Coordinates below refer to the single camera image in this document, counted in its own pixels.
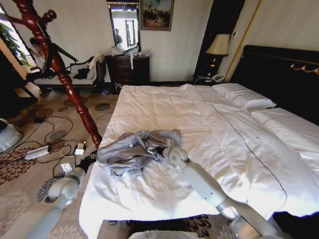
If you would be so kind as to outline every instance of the black headboard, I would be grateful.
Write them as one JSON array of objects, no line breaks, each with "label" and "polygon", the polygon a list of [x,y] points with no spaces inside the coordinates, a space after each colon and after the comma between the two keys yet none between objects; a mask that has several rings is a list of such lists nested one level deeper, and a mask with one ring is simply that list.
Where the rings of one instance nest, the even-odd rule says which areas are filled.
[{"label": "black headboard", "polygon": [[231,78],[319,125],[319,52],[247,45]]}]

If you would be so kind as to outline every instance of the white duvet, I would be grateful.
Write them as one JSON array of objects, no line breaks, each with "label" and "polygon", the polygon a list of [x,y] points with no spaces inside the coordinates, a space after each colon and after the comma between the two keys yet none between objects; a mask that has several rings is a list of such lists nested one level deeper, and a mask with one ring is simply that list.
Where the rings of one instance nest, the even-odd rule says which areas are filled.
[{"label": "white duvet", "polygon": [[[182,147],[233,199],[265,218],[275,211],[319,211],[319,179],[279,138],[212,87],[124,86],[100,147],[125,132],[180,129]],[[96,162],[82,199],[80,225],[96,238],[103,220],[167,220],[218,211],[168,163],[137,179],[111,177]]]}]

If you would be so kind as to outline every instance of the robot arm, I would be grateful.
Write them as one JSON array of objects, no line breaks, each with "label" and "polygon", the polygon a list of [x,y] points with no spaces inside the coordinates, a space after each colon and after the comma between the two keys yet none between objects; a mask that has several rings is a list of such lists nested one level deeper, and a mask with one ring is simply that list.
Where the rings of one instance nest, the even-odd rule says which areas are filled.
[{"label": "robot arm", "polygon": [[162,154],[180,169],[183,177],[203,199],[216,207],[222,215],[234,220],[231,227],[238,238],[279,238],[275,236],[276,229],[253,208],[228,197],[219,183],[204,168],[188,158],[185,150],[168,147]]},{"label": "robot arm", "polygon": [[64,178],[56,181],[47,197],[29,209],[2,238],[46,238],[59,221],[62,209],[76,199],[84,175],[92,162],[95,162],[94,153],[83,159]]}]

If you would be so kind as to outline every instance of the gray cloth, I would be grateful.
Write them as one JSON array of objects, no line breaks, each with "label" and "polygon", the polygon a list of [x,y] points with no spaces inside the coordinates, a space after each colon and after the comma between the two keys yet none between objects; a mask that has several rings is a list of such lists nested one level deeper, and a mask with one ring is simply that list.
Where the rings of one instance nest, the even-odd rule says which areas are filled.
[{"label": "gray cloth", "polygon": [[146,148],[167,147],[167,139],[172,139],[176,146],[181,146],[180,130],[141,130],[125,133],[118,140],[100,148],[96,158],[110,168],[111,175],[122,176],[126,172],[136,178],[152,160],[163,160],[160,154],[150,154]]}]

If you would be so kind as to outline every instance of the charger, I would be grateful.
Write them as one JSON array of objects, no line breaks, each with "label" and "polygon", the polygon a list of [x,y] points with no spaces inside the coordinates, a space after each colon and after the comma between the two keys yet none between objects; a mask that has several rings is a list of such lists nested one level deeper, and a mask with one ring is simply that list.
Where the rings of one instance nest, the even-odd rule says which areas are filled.
[{"label": "charger", "polygon": [[77,146],[75,146],[74,154],[83,155],[85,150],[85,144],[86,144],[86,141],[84,141],[83,143],[79,143]]}]

